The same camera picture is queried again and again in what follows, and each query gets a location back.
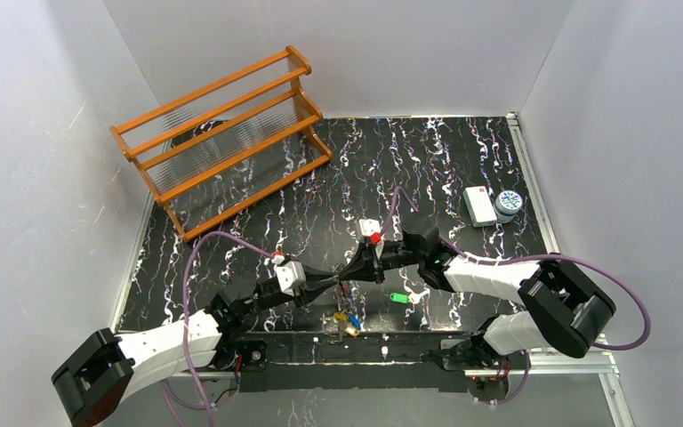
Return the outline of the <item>yellow key tag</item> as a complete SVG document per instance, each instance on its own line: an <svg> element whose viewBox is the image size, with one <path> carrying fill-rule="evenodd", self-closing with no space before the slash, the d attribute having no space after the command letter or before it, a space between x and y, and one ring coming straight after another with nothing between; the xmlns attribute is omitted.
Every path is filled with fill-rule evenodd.
<svg viewBox="0 0 683 427"><path fill-rule="evenodd" d="M333 322L337 325L338 330L341 334L346 334L348 336L356 337L359 335L359 329L355 326L350 317L343 312L335 312L333 314Z"/></svg>

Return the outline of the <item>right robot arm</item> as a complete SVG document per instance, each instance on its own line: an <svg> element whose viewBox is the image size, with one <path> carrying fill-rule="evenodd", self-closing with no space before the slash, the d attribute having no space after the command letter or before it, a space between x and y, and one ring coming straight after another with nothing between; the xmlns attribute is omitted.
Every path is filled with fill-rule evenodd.
<svg viewBox="0 0 683 427"><path fill-rule="evenodd" d="M358 249L339 278L381 283L388 270L414 265L422 281L453 294L483 294L515 302L521 311L486 320L462 346L486 364L521 350L551 347L584 357L614 316L613 300L574 262L559 254L490 261L460 252L425 218L403 222L402 237L358 227Z"/></svg>

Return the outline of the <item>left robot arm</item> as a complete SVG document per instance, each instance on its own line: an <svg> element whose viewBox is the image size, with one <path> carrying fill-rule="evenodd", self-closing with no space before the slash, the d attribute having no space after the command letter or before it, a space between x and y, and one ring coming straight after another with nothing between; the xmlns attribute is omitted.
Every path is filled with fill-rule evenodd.
<svg viewBox="0 0 683 427"><path fill-rule="evenodd" d="M133 334L95 331L52 374L52 385L71 425L97 425L137 391L230 356L262 311L287 302L305 305L336 282L334 273L297 261L265 280L235 275L188 319Z"/></svg>

